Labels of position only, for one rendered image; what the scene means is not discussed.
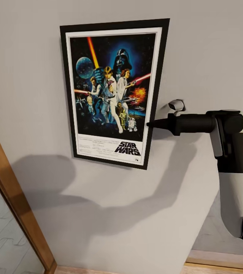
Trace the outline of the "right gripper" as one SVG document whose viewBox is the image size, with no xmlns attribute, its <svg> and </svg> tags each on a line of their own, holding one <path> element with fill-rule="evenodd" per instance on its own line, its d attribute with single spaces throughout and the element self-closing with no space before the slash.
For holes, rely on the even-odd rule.
<svg viewBox="0 0 243 274">
<path fill-rule="evenodd" d="M 146 124 L 149 127 L 167 129 L 174 136 L 180 136 L 180 133 L 197 133 L 200 129 L 201 118 L 199 114 L 187 114 L 175 116 L 174 113 L 168 113 L 168 118 L 154 120 Z"/>
</svg>

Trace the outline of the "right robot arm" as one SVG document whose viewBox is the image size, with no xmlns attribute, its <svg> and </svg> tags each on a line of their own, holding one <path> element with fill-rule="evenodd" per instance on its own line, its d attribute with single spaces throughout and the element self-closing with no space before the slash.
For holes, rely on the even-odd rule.
<svg viewBox="0 0 243 274">
<path fill-rule="evenodd" d="M 223 109 L 206 114 L 188 114 L 184 99 L 169 102 L 176 110 L 168 118 L 146 125 L 180 133 L 210 134 L 215 159 L 218 160 L 221 217 L 229 233 L 243 239 L 243 115 L 239 110 Z"/>
</svg>

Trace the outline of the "poster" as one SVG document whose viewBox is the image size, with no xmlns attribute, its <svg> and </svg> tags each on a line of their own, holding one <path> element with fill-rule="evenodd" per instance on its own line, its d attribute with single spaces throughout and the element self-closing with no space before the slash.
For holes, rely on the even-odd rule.
<svg viewBox="0 0 243 274">
<path fill-rule="evenodd" d="M 169 22 L 60 26 L 75 158 L 147 170 Z"/>
</svg>

